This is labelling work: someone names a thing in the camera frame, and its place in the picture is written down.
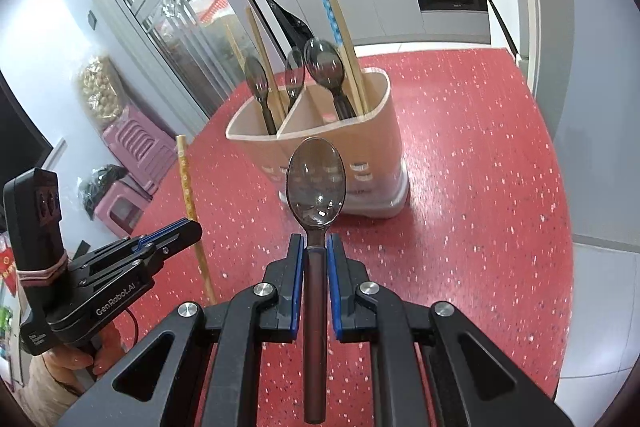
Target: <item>floor tile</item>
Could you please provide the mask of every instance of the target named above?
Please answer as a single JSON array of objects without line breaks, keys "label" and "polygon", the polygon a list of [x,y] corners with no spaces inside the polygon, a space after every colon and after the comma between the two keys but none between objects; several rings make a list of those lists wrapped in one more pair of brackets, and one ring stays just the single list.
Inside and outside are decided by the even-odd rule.
[{"label": "floor tile", "polygon": [[638,258],[636,257],[636,288],[634,296],[634,307],[631,315],[631,327],[626,342],[625,351],[622,354],[620,369],[630,369],[636,363],[640,354],[640,270],[638,269]]},{"label": "floor tile", "polygon": [[633,309],[635,256],[574,245],[573,308],[561,378],[620,369]]},{"label": "floor tile", "polygon": [[556,404],[574,422],[575,427],[593,427],[616,397],[622,386],[621,379],[619,373],[561,378]]}]

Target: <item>black plastic bag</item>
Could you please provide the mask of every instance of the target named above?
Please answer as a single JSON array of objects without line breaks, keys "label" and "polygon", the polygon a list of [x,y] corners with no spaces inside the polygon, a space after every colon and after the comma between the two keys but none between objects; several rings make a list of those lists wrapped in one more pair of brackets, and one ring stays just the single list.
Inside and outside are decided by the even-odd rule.
[{"label": "black plastic bag", "polygon": [[94,220],[95,207],[116,181],[123,179],[129,171],[119,165],[105,165],[95,169],[91,177],[85,180],[78,180],[78,197],[82,201],[82,206],[89,214],[89,218]]}]

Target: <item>dark plastic spoon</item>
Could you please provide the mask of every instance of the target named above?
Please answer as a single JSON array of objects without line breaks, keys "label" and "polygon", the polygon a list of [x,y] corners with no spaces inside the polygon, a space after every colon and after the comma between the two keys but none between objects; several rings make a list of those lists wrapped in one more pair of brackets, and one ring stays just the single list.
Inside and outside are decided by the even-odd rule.
[{"label": "dark plastic spoon", "polygon": [[326,296],[329,226],[340,214],[347,185],[344,165],[334,146],[308,138],[293,153],[287,169],[289,208],[306,232],[304,270],[304,416],[322,423],[326,415]]},{"label": "dark plastic spoon", "polygon": [[244,76],[246,76],[246,83],[249,85],[249,90],[251,90],[255,100],[257,100],[262,107],[262,116],[264,117],[264,124],[267,126],[267,132],[269,134],[276,134],[276,124],[273,121],[271,110],[267,105],[269,83],[267,82],[267,75],[264,73],[264,68],[260,60],[249,55],[244,62]]},{"label": "dark plastic spoon", "polygon": [[284,70],[284,85],[289,94],[289,109],[287,109],[287,112],[289,112],[300,96],[302,88],[305,87],[305,64],[302,58],[302,52],[300,52],[298,48],[293,47],[289,55],[287,55],[287,66]]},{"label": "dark plastic spoon", "polygon": [[338,118],[355,118],[351,102],[342,90],[344,66],[334,45],[321,39],[309,39],[305,44],[305,66],[318,84],[331,91]]}]

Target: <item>red speckled floor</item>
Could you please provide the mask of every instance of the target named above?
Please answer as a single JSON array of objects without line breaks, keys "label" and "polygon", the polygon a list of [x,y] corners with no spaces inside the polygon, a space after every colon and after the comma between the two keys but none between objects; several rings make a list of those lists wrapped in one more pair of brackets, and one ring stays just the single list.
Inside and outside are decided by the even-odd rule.
[{"label": "red speckled floor", "polygon": [[[520,71],[504,50],[377,55],[392,83],[410,199],[394,219],[341,216],[347,256],[403,299],[448,299],[549,395],[558,383],[571,310],[570,224],[556,155]],[[225,139],[242,86],[190,148],[195,203],[220,300],[258,282],[300,228],[271,182]],[[184,214],[177,168],[136,229]],[[197,263],[182,253],[133,306],[142,333],[186,300],[204,301]],[[127,318],[118,324],[130,335]],[[261,426],[301,426],[302,349],[262,358]],[[326,425],[370,426],[368,349],[329,342]]]}]

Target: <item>bag of snacks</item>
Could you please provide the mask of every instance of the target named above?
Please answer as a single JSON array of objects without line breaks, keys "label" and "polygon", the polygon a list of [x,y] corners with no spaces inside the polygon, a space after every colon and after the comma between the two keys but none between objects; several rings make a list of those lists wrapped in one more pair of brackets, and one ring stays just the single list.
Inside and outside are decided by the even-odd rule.
[{"label": "bag of snacks", "polygon": [[122,114],[127,103],[120,75],[109,57],[94,55],[76,76],[82,107],[100,132]]}]

